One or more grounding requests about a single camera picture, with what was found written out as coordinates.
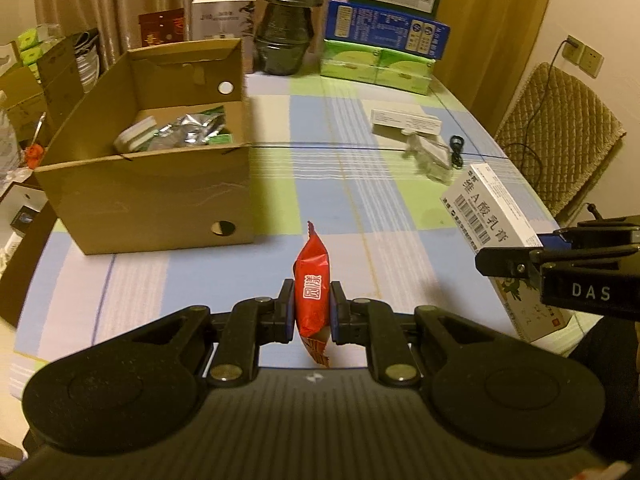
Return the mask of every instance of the blue plaid tablecloth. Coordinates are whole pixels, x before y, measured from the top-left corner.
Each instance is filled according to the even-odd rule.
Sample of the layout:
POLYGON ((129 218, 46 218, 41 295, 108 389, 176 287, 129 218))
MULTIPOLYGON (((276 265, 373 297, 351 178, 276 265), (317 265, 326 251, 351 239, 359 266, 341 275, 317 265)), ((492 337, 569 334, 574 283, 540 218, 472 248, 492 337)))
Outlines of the blue plaid tablecloth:
MULTIPOLYGON (((402 139, 372 134, 373 108, 432 114, 442 136, 465 143, 465 163, 487 162, 537 232, 557 226, 474 117, 438 81, 428 96, 308 74, 247 77, 255 243, 84 256, 58 223, 34 274, 18 326, 10 390, 20 397, 43 364, 191 304, 230 310, 276 296, 311 220, 348 298, 398 312, 436 304, 501 332, 513 327, 440 203, 445 187, 417 172, 402 139)), ((366 362, 356 346, 328 346, 332 366, 366 362)), ((296 335, 261 349, 260 364, 313 367, 296 335)))

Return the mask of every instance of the hole in cardboard box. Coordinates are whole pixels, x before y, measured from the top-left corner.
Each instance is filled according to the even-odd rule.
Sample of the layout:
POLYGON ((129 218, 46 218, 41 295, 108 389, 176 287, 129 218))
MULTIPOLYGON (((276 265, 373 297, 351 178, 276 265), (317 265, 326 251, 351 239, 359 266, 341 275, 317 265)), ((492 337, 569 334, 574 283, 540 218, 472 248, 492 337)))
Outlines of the hole in cardboard box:
POLYGON ((236 232, 236 226, 227 220, 220 220, 219 222, 213 223, 211 226, 211 232, 218 236, 231 236, 236 232))
POLYGON ((221 94, 231 94, 234 91, 234 86, 229 81, 223 81, 218 85, 218 92, 221 94))

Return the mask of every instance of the quilted chair cushion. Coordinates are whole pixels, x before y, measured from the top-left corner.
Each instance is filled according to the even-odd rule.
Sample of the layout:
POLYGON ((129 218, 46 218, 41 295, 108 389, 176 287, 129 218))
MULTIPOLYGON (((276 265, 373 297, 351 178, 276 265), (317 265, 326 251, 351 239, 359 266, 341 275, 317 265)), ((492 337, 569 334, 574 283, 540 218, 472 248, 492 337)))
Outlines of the quilted chair cushion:
MULTIPOLYGON (((520 168, 525 127, 545 91, 549 63, 531 73, 518 102, 505 119, 495 140, 520 168)), ((610 161, 609 153, 625 135, 622 124, 598 96, 578 78, 559 68, 551 70, 546 99, 529 127, 527 146, 542 160, 526 152, 522 174, 542 202, 558 217, 566 213, 572 199, 584 196, 610 161)))

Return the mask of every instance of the black device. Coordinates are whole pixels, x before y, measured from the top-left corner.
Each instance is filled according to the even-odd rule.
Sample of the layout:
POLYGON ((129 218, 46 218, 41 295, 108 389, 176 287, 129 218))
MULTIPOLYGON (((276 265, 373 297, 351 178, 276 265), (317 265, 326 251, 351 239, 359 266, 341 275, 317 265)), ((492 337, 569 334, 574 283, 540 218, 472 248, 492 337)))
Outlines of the black device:
POLYGON ((434 306, 397 314, 339 282, 330 299, 333 340, 364 346, 368 368, 258 368, 260 346, 292 340, 292 280, 45 366, 9 478, 567 480, 600 465, 586 446, 604 392, 581 364, 434 306))
POLYGON ((590 210, 595 220, 541 235, 543 248, 480 250, 476 268, 531 280, 543 304, 640 320, 640 216, 602 219, 590 210))

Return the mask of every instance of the screw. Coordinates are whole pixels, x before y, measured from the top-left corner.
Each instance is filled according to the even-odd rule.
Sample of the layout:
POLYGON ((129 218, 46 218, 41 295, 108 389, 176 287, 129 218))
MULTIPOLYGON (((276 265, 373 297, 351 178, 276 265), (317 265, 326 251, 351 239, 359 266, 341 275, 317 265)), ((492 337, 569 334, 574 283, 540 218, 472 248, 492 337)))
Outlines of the screw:
POLYGON ((235 381, 242 376, 242 368, 236 365, 218 365, 209 371, 209 375, 219 381, 235 381))
POLYGON ((418 374, 418 370, 411 365, 397 364, 388 366, 385 374, 389 379, 404 382, 413 379, 418 374))

